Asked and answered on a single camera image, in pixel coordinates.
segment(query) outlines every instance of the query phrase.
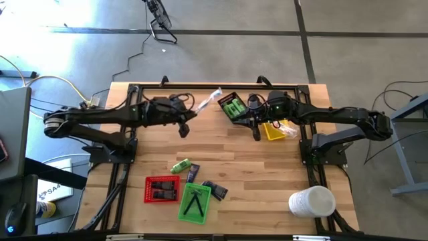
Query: red container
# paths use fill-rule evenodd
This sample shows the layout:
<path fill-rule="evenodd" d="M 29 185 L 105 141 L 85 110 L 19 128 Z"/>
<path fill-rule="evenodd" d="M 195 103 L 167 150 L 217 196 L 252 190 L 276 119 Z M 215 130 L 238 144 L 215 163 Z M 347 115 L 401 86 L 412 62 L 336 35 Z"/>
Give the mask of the red container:
<path fill-rule="evenodd" d="M 154 199 L 153 191 L 159 189 L 152 188 L 152 182 L 154 181 L 175 181 L 174 190 L 177 191 L 177 200 L 165 200 L 165 199 Z M 180 176 L 158 176 L 158 177 L 146 177 L 146 188 L 144 190 L 144 202 L 145 203 L 158 203 L 158 202 L 178 202 L 180 200 Z"/>

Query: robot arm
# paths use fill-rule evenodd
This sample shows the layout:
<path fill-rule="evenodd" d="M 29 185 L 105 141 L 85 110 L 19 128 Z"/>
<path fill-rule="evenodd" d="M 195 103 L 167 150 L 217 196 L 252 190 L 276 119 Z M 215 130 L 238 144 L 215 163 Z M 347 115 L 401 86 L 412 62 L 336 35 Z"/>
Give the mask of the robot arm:
<path fill-rule="evenodd" d="M 287 94 L 273 90 L 267 100 L 260 102 L 258 94 L 250 94 L 248 111 L 233 123 L 249 127 L 256 141 L 260 140 L 258 125 L 287 119 L 296 125 L 306 125 L 314 122 L 353 124 L 357 127 L 347 132 L 331 135 L 318 134 L 314 136 L 313 150 L 327 151 L 333 145 L 368 138 L 374 141 L 384 141 L 391 137 L 389 117 L 377 111 L 365 108 L 318 108 L 294 100 Z"/>
<path fill-rule="evenodd" d="M 130 139 L 123 133 L 105 133 L 84 124 L 113 123 L 136 128 L 177 123 L 179 134 L 184 138 L 190 131 L 186 122 L 197 114 L 187 110 L 179 96 L 154 97 L 152 100 L 109 110 L 71 108 L 46 113 L 43 118 L 44 133 L 51 138 L 77 137 L 104 144 L 110 150 L 127 150 L 131 148 Z"/>

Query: white cup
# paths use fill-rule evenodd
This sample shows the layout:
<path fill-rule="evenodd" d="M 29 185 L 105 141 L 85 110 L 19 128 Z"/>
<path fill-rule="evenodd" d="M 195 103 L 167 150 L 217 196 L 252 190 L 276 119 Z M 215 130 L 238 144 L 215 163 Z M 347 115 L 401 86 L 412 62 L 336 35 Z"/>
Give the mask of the white cup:
<path fill-rule="evenodd" d="M 334 212 L 336 200 L 329 189 L 317 185 L 293 193 L 288 200 L 288 206 L 299 218 L 323 218 Z"/>

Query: plastic bag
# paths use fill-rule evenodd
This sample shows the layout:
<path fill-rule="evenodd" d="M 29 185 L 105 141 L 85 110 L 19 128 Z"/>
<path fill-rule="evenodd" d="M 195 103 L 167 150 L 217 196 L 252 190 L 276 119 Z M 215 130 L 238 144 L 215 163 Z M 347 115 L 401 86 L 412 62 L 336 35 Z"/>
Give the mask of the plastic bag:
<path fill-rule="evenodd" d="M 221 88 L 218 88 L 216 91 L 212 92 L 208 98 L 206 98 L 205 100 L 203 100 L 203 102 L 199 104 L 195 112 L 199 113 L 203 109 L 207 108 L 208 104 L 214 99 L 216 99 L 217 97 L 221 96 L 221 94 L 223 94 L 223 92 L 221 91 Z"/>
<path fill-rule="evenodd" d="M 289 126 L 289 125 L 284 125 L 282 124 L 280 121 L 276 121 L 275 124 L 271 123 L 271 125 L 278 131 L 282 132 L 285 136 L 290 137 L 290 138 L 294 138 L 297 137 L 297 133 L 298 130 Z"/>

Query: gray floor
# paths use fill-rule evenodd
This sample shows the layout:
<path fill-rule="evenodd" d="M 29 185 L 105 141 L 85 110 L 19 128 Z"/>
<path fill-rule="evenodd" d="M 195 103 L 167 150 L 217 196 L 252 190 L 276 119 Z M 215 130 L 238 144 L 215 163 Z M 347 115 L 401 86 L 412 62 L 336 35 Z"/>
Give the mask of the gray floor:
<path fill-rule="evenodd" d="M 425 14 L 428 2 L 424 0 L 301 0 L 300 3 L 307 31 L 428 31 Z M 292 0 L 165 0 L 164 4 L 171 15 L 173 29 L 299 30 Z M 66 23 L 69 27 L 144 29 L 144 5 L 139 0 L 46 0 L 17 4 L 10 9 L 0 16 L 0 29 L 13 31 L 13 34 L 0 39 L 0 53 L 21 69 L 70 79 L 87 97 L 109 87 L 111 75 L 126 69 L 127 57 L 140 51 L 146 37 L 46 33 L 44 29 L 35 28 Z M 16 30 L 23 26 L 30 26 L 29 32 Z M 145 54 L 132 59 L 130 73 L 117 76 L 116 81 L 159 81 L 163 75 L 168 75 L 174 82 L 254 82 L 263 74 L 272 82 L 308 83 L 298 36 L 177 37 L 179 44 L 176 46 L 150 38 L 144 48 Z M 316 82 L 328 85 L 333 106 L 370 108 L 377 94 L 390 82 L 427 80 L 427 38 L 309 37 L 308 43 Z M 11 69 L 0 62 L 2 68 Z M 20 85 L 18 79 L 0 79 L 2 90 Z M 68 105 L 81 101 L 59 80 L 40 80 L 32 87 L 33 97 L 42 100 Z M 428 84 L 393 87 L 412 95 L 428 90 Z M 406 105 L 409 98 L 391 93 L 388 100 L 399 108 Z M 376 109 L 392 113 L 382 101 L 377 102 Z M 389 143 L 374 143 L 373 153 Z M 73 140 L 45 137 L 42 122 L 33 117 L 27 146 L 27 156 L 38 160 L 83 152 L 81 144 Z M 405 183 L 395 151 L 389 149 L 363 166 L 366 148 L 367 141 L 358 141 L 346 151 L 361 230 L 368 234 L 426 239 L 428 193 L 392 197 L 389 189 Z"/>

